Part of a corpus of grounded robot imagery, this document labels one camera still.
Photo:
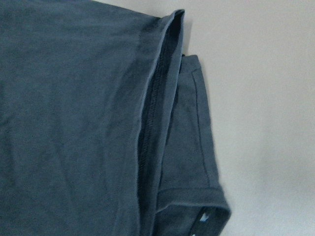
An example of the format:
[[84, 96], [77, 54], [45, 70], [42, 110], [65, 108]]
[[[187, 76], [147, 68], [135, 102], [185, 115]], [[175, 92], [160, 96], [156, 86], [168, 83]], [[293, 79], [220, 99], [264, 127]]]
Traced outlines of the black graphic t-shirt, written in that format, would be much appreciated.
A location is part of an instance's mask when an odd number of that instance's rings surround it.
[[222, 232], [231, 211], [184, 15], [1, 1], [1, 235]]

